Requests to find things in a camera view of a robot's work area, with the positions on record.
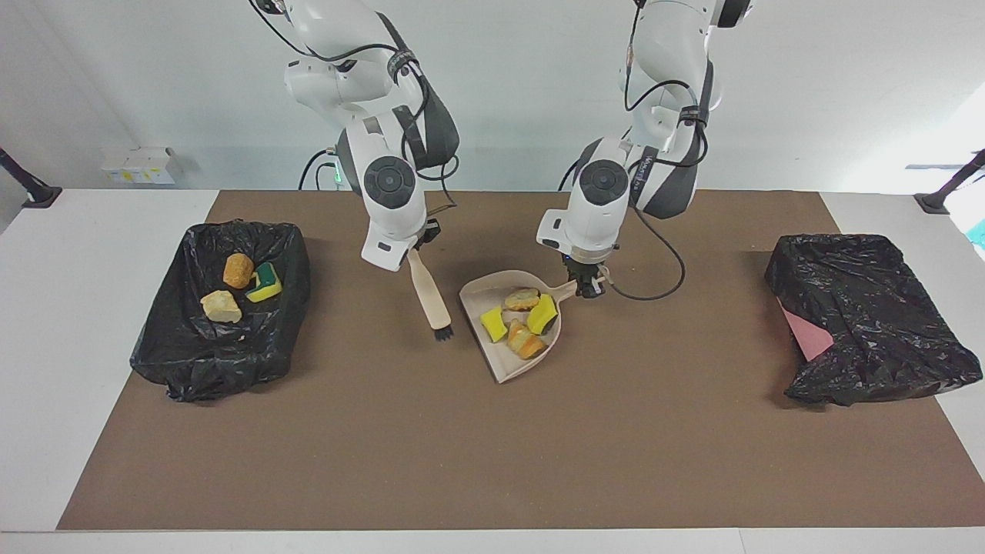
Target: black trash bag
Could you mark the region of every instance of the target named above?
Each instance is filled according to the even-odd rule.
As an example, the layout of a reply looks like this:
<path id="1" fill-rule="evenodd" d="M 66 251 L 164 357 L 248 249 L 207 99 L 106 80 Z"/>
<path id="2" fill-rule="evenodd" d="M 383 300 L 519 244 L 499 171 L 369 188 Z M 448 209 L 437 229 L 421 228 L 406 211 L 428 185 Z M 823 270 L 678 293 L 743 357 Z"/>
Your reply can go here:
<path id="1" fill-rule="evenodd" d="M 241 252 L 259 266 L 272 262 L 284 291 L 253 304 L 223 282 L 226 259 Z M 307 249 L 294 225 L 229 222 L 189 229 L 130 357 L 144 379 L 167 385 L 179 402 L 215 400 L 288 374 L 307 313 L 311 277 Z M 230 291 L 239 323 L 213 323 L 200 300 Z"/>
<path id="2" fill-rule="evenodd" d="M 780 239 L 766 282 L 783 308 L 834 346 L 804 361 L 786 395 L 806 403 L 919 398 L 982 379 L 903 254 L 886 237 Z"/>

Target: pink object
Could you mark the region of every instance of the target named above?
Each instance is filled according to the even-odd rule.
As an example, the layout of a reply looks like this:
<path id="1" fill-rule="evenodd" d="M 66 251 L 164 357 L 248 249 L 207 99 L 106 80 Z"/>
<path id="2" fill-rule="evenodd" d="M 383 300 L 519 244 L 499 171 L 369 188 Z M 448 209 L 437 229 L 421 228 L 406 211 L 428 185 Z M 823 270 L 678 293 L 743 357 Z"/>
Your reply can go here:
<path id="1" fill-rule="evenodd" d="M 834 346 L 834 338 L 831 333 L 786 310 L 783 310 L 783 314 L 787 317 L 790 330 L 794 332 L 794 338 L 797 339 L 797 344 L 800 345 L 808 362 L 812 362 L 817 356 Z"/>

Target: brown surface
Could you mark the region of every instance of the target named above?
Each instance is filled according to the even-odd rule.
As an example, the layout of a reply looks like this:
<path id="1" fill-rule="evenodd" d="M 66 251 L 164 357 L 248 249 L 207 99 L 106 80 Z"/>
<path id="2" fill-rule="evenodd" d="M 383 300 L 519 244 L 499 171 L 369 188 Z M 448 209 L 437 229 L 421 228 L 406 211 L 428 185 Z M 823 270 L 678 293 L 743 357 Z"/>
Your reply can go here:
<path id="1" fill-rule="evenodd" d="M 557 349 L 505 385 L 456 293 L 507 268 L 559 284 L 533 234 L 564 197 L 459 196 L 424 252 L 457 333 L 436 344 L 406 270 L 359 260 L 354 195 L 223 192 L 210 221 L 293 221 L 307 237 L 294 370 L 209 406 L 133 376 L 59 528 L 985 525 L 985 485 L 935 399 L 783 397 L 795 354 L 762 274 L 779 236 L 836 231 L 816 194 L 699 193 L 660 224 L 689 262 L 677 296 L 570 301 Z M 631 217 L 622 242 L 611 265 L 627 289 L 673 284 L 673 259 Z"/>

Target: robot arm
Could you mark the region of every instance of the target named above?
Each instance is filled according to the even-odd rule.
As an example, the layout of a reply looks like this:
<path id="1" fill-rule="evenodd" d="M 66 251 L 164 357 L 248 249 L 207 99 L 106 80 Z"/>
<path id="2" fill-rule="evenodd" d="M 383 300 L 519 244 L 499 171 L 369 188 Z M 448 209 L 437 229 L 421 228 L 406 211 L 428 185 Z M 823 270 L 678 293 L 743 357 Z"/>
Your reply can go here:
<path id="1" fill-rule="evenodd" d="M 336 154 L 370 220 L 363 259 L 397 271 L 426 239 L 418 172 L 443 167 L 458 149 L 451 115 L 393 24 L 361 0 L 256 1 L 285 16 L 304 44 L 305 57 L 285 73 L 291 95 L 344 129 Z M 360 105 L 383 99 L 395 105 L 377 113 Z"/>
<path id="2" fill-rule="evenodd" d="M 626 136 L 588 146 L 575 166 L 567 210 L 550 210 L 538 242 L 559 250 L 580 294 L 602 294 L 599 264 L 617 248 L 626 208 L 659 219 L 690 206 L 697 165 L 707 152 L 714 105 L 707 41 L 713 27 L 734 27 L 751 0 L 634 0 L 634 25 L 621 77 L 633 125 Z"/>

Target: beige dustpan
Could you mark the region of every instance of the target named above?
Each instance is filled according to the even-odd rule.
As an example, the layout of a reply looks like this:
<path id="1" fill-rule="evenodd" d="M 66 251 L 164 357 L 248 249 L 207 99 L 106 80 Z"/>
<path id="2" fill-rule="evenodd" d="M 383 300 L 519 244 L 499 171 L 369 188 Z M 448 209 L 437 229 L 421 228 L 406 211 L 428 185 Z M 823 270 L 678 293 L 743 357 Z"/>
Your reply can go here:
<path id="1" fill-rule="evenodd" d="M 517 289 L 537 289 L 542 294 L 551 295 L 558 304 L 558 320 L 555 321 L 551 330 L 541 337 L 547 343 L 548 348 L 533 360 L 521 360 L 519 356 L 509 350 L 505 340 L 493 344 L 480 320 L 483 313 L 502 306 L 503 300 Z M 578 283 L 576 281 L 571 281 L 557 288 L 551 288 L 535 275 L 525 271 L 515 270 L 500 271 L 499 273 L 487 275 L 462 287 L 462 291 L 458 296 L 462 299 L 462 306 L 465 308 L 465 313 L 469 317 L 469 324 L 472 325 L 472 330 L 476 335 L 476 339 L 479 341 L 479 346 L 482 348 L 483 354 L 486 356 L 486 361 L 489 363 L 492 374 L 495 375 L 497 382 L 506 382 L 527 372 L 537 364 L 540 364 L 551 352 L 555 344 L 558 343 L 558 336 L 560 335 L 560 303 L 573 297 L 577 290 Z M 526 313 L 503 312 L 503 314 L 507 323 L 513 317 L 523 322 L 527 320 Z"/>

